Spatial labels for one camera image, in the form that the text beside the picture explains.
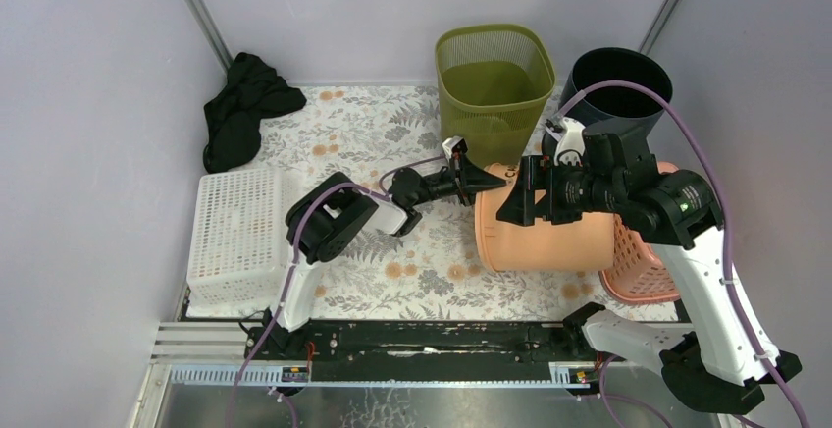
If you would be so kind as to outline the orange round bucket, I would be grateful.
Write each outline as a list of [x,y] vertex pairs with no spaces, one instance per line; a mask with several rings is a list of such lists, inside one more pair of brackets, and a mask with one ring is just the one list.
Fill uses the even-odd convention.
[[496,212],[519,177],[519,168],[494,163],[486,171],[506,185],[477,195],[474,233],[484,266],[492,271],[593,272],[612,265],[614,216],[585,213],[573,223],[537,219],[529,227],[498,221]]

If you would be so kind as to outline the green mesh waste bin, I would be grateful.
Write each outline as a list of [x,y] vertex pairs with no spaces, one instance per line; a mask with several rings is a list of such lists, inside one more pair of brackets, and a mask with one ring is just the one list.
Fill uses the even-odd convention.
[[515,24],[455,28],[435,66],[441,138],[462,137],[480,167],[518,163],[556,85],[542,40]]

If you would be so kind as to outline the dark blue round bin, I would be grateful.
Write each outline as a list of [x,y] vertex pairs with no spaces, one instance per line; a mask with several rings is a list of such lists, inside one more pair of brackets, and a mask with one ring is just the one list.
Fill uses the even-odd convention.
[[[664,101],[673,94],[671,78],[650,57],[621,47],[593,49],[577,59],[560,95],[564,106],[580,89],[601,81],[624,80],[643,86]],[[567,115],[582,124],[609,118],[634,120],[651,130],[663,114],[658,103],[645,94],[626,87],[607,87],[594,91],[573,107]]]

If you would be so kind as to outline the pink plastic basket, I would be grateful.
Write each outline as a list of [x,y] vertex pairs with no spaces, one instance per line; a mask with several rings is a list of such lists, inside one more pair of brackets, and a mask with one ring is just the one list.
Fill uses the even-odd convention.
[[599,272],[604,289],[617,301],[629,305],[673,302],[679,292],[662,261],[640,234],[614,217],[612,265]]

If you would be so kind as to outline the white plastic basket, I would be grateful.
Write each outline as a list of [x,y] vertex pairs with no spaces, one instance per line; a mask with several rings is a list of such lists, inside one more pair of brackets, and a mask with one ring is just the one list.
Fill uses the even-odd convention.
[[189,307],[226,315],[278,297],[291,260],[285,217],[298,180],[276,168],[200,178],[186,271]]

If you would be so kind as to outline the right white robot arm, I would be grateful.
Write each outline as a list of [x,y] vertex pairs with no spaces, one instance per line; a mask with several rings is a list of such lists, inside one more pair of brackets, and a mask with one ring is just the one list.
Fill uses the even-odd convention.
[[689,409],[745,415],[763,402],[764,385],[793,378],[801,363],[737,314],[732,301],[743,293],[723,274],[724,216],[710,184],[690,170],[661,173],[647,135],[640,123],[609,119],[583,130],[579,165],[524,158],[496,218],[531,226],[616,214],[668,270],[693,328],[665,333],[590,303],[565,318],[564,351],[578,361],[620,356],[659,375]]

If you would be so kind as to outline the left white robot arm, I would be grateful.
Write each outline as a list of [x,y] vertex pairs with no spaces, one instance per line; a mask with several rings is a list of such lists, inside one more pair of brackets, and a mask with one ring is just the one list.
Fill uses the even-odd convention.
[[390,173],[390,186],[375,192],[346,174],[330,175],[292,205],[286,213],[286,240],[291,261],[277,301],[265,312],[264,329],[257,338],[282,360],[301,354],[309,321],[316,274],[321,265],[339,257],[364,229],[402,237],[422,219],[418,205],[449,197],[471,206],[479,193],[501,188],[506,180],[474,165],[464,153],[452,153],[438,171],[423,175],[418,163]]

